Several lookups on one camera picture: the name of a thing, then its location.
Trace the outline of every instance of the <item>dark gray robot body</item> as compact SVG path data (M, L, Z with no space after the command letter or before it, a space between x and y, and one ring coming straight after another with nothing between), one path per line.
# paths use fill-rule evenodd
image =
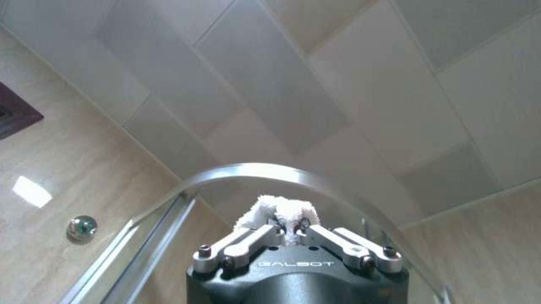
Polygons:
M407 304L409 273L359 272L327 249L281 246L258 252L245 269L188 270L189 304Z

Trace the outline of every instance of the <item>vent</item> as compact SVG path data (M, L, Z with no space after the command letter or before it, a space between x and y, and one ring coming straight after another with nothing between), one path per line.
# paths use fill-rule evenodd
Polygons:
M0 139L43 119L43 115L0 82Z

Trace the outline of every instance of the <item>bolt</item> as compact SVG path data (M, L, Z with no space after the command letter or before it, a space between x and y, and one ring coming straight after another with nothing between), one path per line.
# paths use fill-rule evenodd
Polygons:
M301 231L306 231L306 229L310 227L310 220L308 219L308 218L305 218L304 217L304 219L301 220L301 223L300 223L300 229L301 229Z
M365 255L361 258L361 264L360 264L361 270L372 270L376 267L376 261L375 258L369 255Z
M208 244L204 244L200 246L198 252L200 252L200 258L209 258L209 257L212 257L213 248Z
M384 254L389 258L396 258L397 250L392 246L384 246Z
M222 259L222 268L225 271L236 270L236 260L230 256L225 256Z

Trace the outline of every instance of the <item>white towel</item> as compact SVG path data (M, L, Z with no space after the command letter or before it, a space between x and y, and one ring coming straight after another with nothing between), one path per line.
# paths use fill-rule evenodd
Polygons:
M312 225L320 225L318 213L309 201L261 195L250 211L238 219L234 229L240 227L257 229L274 218L286 227L285 245L297 244L294 227L304 218L310 220Z

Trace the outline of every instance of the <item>chrome knob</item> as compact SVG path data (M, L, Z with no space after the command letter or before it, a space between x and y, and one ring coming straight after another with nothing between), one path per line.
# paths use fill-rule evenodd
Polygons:
M75 244L87 244L98 231L98 222L89 215L81 215L70 220L66 235Z

